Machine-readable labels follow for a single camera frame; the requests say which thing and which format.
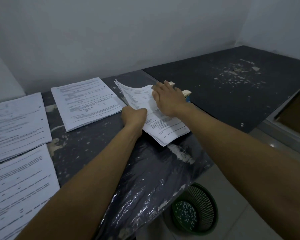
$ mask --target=person's left hand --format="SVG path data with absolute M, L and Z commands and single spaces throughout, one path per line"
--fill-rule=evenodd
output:
M 142 128 L 147 118 L 147 109 L 133 109 L 130 106 L 125 106 L 122 109 L 122 121 L 125 127 L 133 128 L 140 137 L 142 135 Z

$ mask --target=gray wall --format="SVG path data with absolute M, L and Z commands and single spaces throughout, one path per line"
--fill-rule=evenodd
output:
M 300 59 L 300 0 L 254 0 L 240 45 Z
M 25 93 L 0 58 L 0 102 L 25 96 Z
M 252 0 L 0 0 L 0 56 L 28 93 L 232 48 Z

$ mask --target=white paper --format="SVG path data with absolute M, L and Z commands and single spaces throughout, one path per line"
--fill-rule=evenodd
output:
M 41 93 L 0 103 L 0 162 L 50 141 Z
M 98 77 L 51 91 L 67 132 L 119 113 L 126 106 Z
M 190 132 L 188 127 L 178 118 L 171 118 L 161 113 L 152 97 L 152 85 L 143 88 L 131 88 L 118 81 L 116 81 L 116 84 L 132 108 L 145 108 L 148 110 L 143 130 L 161 146 L 164 147 L 178 137 Z
M 0 164 L 0 239 L 16 238 L 59 189 L 47 145 Z

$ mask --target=black tabletop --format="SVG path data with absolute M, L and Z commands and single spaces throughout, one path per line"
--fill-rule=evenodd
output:
M 156 84 L 156 80 L 143 71 L 103 79 L 123 101 L 115 79 L 136 88 Z M 43 93 L 42 97 L 53 139 L 48 149 L 62 187 L 123 128 L 121 113 L 66 132 L 52 93 Z M 144 132 L 136 142 L 102 220 L 98 238 L 115 240 L 130 236 L 163 212 L 211 165 L 213 162 L 192 133 L 162 147 Z
M 300 89 L 300 60 L 247 46 L 144 71 L 190 90 L 192 103 L 246 133 Z

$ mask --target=forearm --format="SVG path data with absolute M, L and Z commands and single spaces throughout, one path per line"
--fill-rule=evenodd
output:
M 194 106 L 182 108 L 178 118 L 277 232 L 289 237 L 291 226 L 300 230 L 300 163 Z
M 91 239 L 139 137 L 124 127 L 107 147 L 67 182 L 17 239 Z

